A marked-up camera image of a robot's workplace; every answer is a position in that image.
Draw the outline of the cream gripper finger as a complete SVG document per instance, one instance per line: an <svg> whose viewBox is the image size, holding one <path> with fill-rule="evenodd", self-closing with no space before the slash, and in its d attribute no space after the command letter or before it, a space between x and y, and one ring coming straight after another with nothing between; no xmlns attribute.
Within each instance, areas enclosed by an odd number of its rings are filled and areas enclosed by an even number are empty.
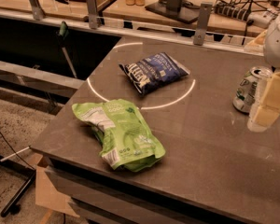
<svg viewBox="0 0 280 224"><path fill-rule="evenodd" d="M251 128L270 128L280 116L280 69L263 78L250 110Z"/></svg>

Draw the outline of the white rounded gripper body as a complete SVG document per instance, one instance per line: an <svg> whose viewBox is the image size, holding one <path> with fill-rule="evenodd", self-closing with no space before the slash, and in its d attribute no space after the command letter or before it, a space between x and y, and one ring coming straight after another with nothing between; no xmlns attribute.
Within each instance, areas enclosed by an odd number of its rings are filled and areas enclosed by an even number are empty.
<svg viewBox="0 0 280 224"><path fill-rule="evenodd" d="M268 27L263 54L269 65L280 68L280 13Z"/></svg>

